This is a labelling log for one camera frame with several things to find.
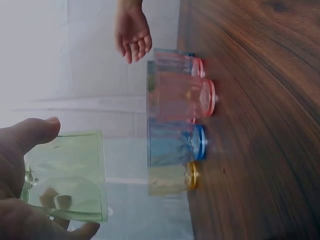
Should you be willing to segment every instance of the hand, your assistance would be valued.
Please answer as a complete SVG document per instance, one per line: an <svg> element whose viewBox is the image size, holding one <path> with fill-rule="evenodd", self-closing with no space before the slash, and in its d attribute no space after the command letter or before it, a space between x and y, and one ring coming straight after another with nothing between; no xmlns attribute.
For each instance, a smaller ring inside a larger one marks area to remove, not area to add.
<svg viewBox="0 0 320 240"><path fill-rule="evenodd" d="M27 119L0 129L0 239L89 240L98 231L98 223L85 223L68 232L70 221L50 220L18 199L25 182L24 155L36 145L55 139L59 131L60 122L56 117ZM48 189L41 202L46 204L45 200L54 196L52 189Z"/></svg>
<svg viewBox="0 0 320 240"><path fill-rule="evenodd" d="M152 47L149 25L141 7L119 7L115 18L115 47L129 64Z"/></svg>

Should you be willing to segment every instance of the green container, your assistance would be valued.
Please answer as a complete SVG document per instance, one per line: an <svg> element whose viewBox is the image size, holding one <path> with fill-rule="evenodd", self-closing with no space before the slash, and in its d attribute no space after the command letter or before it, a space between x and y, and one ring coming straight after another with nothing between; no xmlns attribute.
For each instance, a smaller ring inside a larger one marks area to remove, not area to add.
<svg viewBox="0 0 320 240"><path fill-rule="evenodd" d="M52 217L108 220L102 132L61 134L25 155L21 199Z"/></svg>

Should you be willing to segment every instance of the clear glass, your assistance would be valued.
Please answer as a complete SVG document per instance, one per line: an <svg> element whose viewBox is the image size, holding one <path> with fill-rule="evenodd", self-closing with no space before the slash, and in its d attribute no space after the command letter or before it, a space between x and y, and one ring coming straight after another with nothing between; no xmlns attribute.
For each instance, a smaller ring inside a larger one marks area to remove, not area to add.
<svg viewBox="0 0 320 240"><path fill-rule="evenodd" d="M164 196L194 190L197 186L197 167L188 164L149 167L150 196Z"/></svg>
<svg viewBox="0 0 320 240"><path fill-rule="evenodd" d="M204 65L200 58L174 52L154 53L155 71L179 73L204 78Z"/></svg>
<svg viewBox="0 0 320 240"><path fill-rule="evenodd" d="M185 164L205 157L206 136L201 125L148 120L148 166Z"/></svg>
<svg viewBox="0 0 320 240"><path fill-rule="evenodd" d="M211 80L172 72L157 72L152 101L158 121L185 121L211 116L216 104Z"/></svg>
<svg viewBox="0 0 320 240"><path fill-rule="evenodd" d="M21 199L49 216L108 220L101 131L61 134L25 155Z"/></svg>

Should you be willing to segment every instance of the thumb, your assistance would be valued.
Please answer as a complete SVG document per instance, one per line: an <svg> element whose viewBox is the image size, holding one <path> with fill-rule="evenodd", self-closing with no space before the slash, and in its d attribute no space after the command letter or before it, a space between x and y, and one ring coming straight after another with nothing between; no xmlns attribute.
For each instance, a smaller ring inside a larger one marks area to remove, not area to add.
<svg viewBox="0 0 320 240"><path fill-rule="evenodd" d="M9 127L8 134L26 154L38 144L45 144L55 139L60 131L57 117L47 120L29 118Z"/></svg>

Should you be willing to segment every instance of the wood grain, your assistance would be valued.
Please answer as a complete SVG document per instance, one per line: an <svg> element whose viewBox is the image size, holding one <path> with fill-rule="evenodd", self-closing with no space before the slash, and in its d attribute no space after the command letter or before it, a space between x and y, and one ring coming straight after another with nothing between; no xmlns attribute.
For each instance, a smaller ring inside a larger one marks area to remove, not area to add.
<svg viewBox="0 0 320 240"><path fill-rule="evenodd" d="M320 1L181 0L177 45L218 96L195 239L320 239Z"/></svg>

